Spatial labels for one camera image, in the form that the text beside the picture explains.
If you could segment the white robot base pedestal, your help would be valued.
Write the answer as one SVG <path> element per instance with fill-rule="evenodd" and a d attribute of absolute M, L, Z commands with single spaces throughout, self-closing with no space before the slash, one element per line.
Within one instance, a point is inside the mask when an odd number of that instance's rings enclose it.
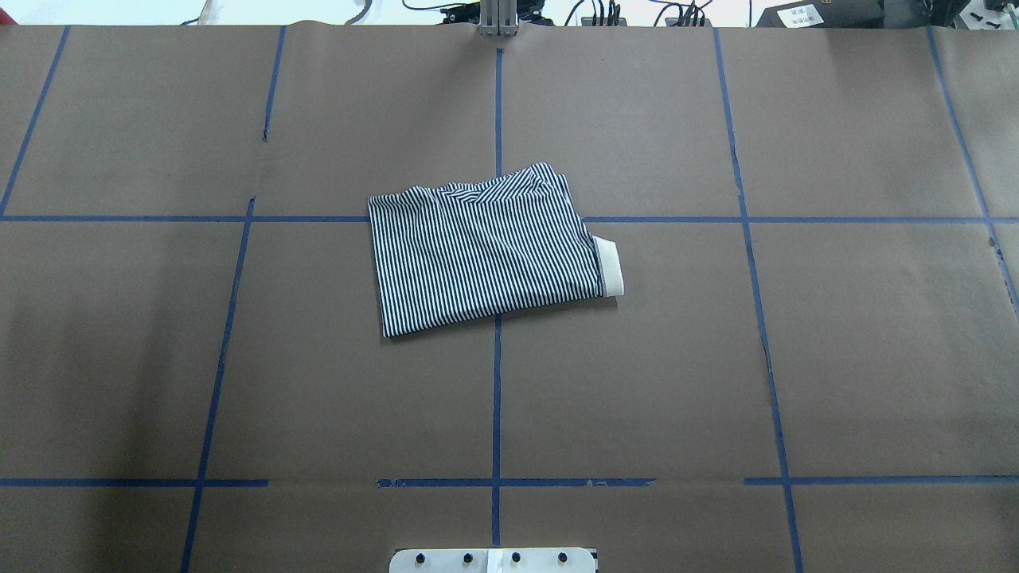
<path fill-rule="evenodd" d="M 596 550 L 582 546 L 409 548 L 389 572 L 598 572 Z"/>

